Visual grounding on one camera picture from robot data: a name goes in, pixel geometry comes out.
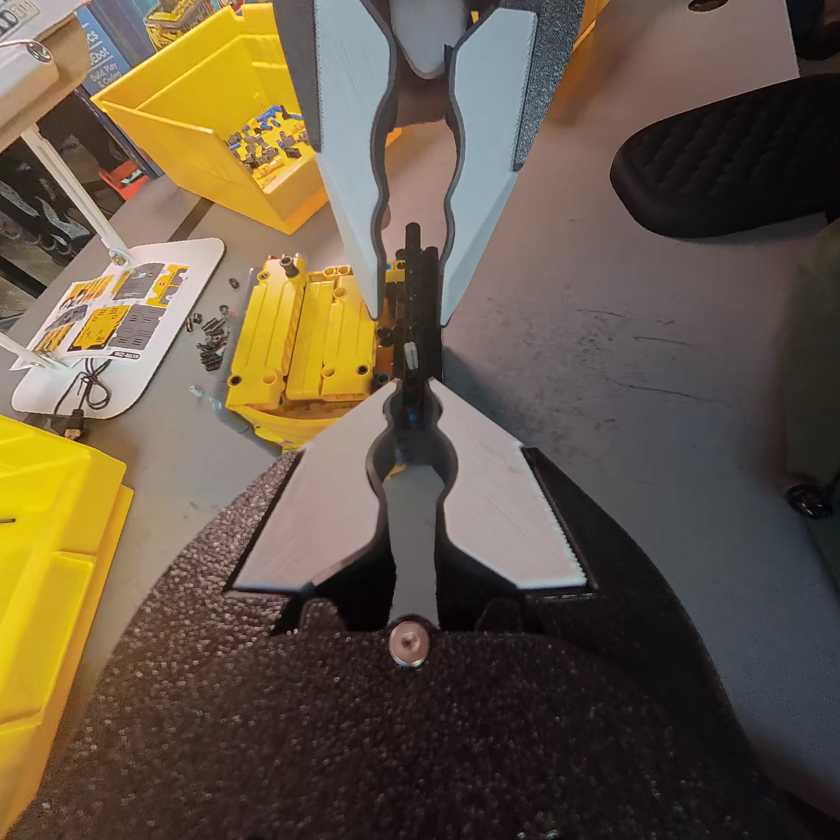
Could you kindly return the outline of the heap of mixed lego parts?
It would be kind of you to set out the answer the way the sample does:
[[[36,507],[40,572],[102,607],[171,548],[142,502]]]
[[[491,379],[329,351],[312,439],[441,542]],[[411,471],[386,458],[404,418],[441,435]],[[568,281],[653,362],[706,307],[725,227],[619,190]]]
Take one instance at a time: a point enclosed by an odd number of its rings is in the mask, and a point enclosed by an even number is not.
[[[313,155],[303,117],[281,104],[247,121],[226,138],[225,145],[257,181],[265,181],[284,167]]]

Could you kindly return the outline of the person's right hand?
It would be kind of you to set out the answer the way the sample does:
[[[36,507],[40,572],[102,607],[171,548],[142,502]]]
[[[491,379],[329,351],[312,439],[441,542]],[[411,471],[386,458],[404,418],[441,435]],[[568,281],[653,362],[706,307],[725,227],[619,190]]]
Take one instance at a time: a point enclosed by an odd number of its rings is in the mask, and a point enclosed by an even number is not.
[[[410,73],[397,80],[396,92],[397,128],[445,119],[448,107],[448,82],[445,77],[424,79]]]

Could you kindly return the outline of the blue robot kit box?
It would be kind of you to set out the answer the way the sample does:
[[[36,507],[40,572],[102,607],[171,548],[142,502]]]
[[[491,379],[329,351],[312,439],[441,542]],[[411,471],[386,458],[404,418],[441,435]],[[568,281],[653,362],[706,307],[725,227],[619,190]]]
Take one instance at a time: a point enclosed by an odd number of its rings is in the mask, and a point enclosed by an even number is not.
[[[266,109],[256,65],[277,56],[271,2],[91,2],[78,17],[94,112],[155,175],[255,180],[225,140]]]

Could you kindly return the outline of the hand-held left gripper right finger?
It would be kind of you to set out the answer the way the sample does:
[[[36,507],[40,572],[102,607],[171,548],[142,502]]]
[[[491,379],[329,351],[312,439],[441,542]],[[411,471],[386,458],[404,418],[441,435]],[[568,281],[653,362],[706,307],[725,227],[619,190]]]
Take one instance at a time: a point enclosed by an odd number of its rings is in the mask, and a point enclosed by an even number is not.
[[[455,549],[520,591],[581,588],[586,575],[522,443],[435,379],[436,429],[455,456],[444,533]]]

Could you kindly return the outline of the lego instruction booklet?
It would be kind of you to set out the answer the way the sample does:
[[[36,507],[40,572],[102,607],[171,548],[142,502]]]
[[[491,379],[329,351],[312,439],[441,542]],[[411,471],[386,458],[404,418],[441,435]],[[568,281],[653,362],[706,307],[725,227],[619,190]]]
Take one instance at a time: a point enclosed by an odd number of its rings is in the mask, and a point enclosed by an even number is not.
[[[86,1],[1,1],[1,40],[38,39],[86,4]]]

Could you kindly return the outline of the pile of black red pins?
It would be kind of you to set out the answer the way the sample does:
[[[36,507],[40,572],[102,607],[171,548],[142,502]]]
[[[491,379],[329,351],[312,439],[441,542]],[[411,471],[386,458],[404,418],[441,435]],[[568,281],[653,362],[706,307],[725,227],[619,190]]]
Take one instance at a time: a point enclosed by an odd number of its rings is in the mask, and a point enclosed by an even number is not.
[[[229,276],[212,290],[210,302],[194,309],[185,320],[185,330],[192,335],[201,366],[206,373],[220,372],[228,352],[235,347],[244,309],[242,280]]]

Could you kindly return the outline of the long black lego beam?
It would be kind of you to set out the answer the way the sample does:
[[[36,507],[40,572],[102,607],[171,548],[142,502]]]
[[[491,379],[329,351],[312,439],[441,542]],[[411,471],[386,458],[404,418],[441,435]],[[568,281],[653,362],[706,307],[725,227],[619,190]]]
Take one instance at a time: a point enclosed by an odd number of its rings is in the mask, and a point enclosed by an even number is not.
[[[406,226],[404,251],[403,384],[405,395],[414,399],[421,386],[424,355],[424,252],[418,223]]]

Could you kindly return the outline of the yellow black lego robot body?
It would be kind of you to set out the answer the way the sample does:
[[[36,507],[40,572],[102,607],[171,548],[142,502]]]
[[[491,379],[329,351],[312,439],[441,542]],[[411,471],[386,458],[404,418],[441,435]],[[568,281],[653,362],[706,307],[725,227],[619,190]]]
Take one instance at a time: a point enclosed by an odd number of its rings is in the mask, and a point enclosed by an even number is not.
[[[280,454],[295,452],[388,382],[404,378],[405,251],[385,265],[372,319],[349,265],[310,269],[302,255],[269,257],[252,273],[227,375],[225,407]],[[423,248],[421,377],[443,378],[442,330],[431,289],[438,251]]]

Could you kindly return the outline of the instruction sheet on white stand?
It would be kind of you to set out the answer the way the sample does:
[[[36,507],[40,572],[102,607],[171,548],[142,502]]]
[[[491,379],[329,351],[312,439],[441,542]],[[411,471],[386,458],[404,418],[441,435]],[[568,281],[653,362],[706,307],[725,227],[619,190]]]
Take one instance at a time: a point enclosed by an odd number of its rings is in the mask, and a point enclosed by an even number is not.
[[[219,238],[201,238],[127,246],[54,146],[39,132],[37,120],[88,74],[90,62],[84,40],[77,11],[38,39],[2,40],[2,150],[22,140],[86,218],[110,258],[107,267],[94,272],[93,278],[152,262],[188,266],[188,278],[138,360],[93,358],[65,364],[33,352],[29,346],[34,337],[23,345],[3,333],[2,347],[15,357],[11,371],[22,372],[23,377],[2,403],[20,414],[69,415],[79,401],[72,394],[91,375],[95,363],[107,362],[106,369],[98,373],[107,387],[106,405],[83,402],[80,409],[84,417],[111,419],[130,410],[148,390],[186,317],[220,265],[225,245]]]

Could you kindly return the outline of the yellow grey sticker sheet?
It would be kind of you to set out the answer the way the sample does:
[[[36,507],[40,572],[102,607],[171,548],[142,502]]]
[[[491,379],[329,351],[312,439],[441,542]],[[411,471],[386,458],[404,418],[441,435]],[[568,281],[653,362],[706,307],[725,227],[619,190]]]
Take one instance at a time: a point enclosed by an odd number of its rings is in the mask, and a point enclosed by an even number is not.
[[[188,266],[150,262],[79,281],[56,304],[29,348],[65,364],[93,358],[136,361],[188,272]]]

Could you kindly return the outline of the black white patterned cloth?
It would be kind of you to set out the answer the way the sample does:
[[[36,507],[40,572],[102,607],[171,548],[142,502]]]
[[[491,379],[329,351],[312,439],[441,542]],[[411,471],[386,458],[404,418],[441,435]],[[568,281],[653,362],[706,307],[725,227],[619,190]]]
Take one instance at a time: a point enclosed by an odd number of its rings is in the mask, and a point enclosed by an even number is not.
[[[2,242],[36,250],[67,268],[93,238],[87,225],[56,209],[38,193],[26,196],[6,177],[1,181]]]

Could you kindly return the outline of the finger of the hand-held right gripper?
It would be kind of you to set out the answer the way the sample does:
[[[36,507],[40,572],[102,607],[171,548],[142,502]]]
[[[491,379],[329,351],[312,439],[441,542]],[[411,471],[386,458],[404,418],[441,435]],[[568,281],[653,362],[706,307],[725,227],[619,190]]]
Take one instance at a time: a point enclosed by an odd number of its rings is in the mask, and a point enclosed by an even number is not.
[[[396,113],[396,44],[372,2],[317,1],[318,167],[344,255],[372,319],[382,315],[389,190],[385,138]]]
[[[495,8],[449,56],[448,120],[456,167],[444,199],[441,327],[465,295],[518,179],[514,163],[537,24],[530,9]]]

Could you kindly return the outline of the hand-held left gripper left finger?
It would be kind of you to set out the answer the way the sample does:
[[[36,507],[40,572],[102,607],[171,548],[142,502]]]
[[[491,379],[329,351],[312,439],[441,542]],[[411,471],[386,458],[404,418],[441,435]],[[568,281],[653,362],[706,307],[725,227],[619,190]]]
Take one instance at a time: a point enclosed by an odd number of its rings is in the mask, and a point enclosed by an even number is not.
[[[241,555],[237,592],[303,595],[387,556],[384,479],[394,466],[390,381],[304,444]]]

